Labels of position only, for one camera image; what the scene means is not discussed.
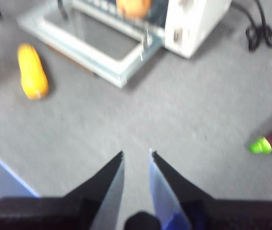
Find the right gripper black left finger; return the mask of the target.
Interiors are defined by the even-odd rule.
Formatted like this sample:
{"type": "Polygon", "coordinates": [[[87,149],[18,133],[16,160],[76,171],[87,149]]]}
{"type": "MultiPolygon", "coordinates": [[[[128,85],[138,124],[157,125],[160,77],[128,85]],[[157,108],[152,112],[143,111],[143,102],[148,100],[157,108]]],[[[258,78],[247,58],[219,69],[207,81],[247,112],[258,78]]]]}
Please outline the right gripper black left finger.
{"type": "Polygon", "coordinates": [[[78,207],[77,229],[116,229],[124,179],[125,156],[120,151],[93,177],[64,196],[78,207]]]}

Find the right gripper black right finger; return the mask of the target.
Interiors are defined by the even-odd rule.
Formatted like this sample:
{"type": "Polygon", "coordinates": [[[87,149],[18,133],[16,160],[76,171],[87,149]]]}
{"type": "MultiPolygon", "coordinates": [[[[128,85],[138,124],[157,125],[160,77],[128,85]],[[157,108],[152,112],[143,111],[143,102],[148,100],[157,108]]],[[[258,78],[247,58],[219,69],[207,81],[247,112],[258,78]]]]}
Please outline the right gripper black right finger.
{"type": "Polygon", "coordinates": [[[213,198],[184,178],[155,150],[149,155],[149,186],[163,230],[207,230],[213,198]]]}

